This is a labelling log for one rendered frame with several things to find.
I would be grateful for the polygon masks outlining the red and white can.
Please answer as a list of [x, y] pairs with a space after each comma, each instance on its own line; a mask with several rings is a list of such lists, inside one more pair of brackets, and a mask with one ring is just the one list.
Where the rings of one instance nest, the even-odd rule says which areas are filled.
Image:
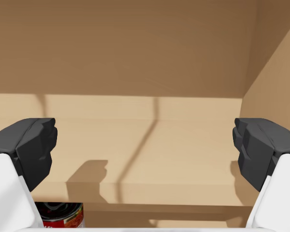
[[84, 228], [83, 203], [35, 202], [45, 228]]

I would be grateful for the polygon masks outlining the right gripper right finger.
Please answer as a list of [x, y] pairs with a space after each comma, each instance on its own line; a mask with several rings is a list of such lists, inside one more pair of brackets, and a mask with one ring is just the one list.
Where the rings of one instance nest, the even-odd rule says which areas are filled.
[[247, 228], [290, 229], [290, 131], [264, 118], [236, 118], [241, 175], [259, 195]]

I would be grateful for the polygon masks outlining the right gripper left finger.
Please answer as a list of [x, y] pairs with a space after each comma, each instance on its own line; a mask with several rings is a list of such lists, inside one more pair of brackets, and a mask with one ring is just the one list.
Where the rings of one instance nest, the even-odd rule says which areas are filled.
[[0, 229], [42, 228], [31, 192], [49, 175], [54, 118], [26, 118], [0, 131]]

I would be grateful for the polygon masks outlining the pale wooden shelf unit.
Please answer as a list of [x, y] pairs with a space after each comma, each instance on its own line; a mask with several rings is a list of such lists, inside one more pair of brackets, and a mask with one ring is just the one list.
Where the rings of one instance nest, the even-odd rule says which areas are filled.
[[232, 129], [290, 130], [290, 0], [0, 0], [0, 130], [53, 117], [37, 202], [88, 227], [244, 227]]

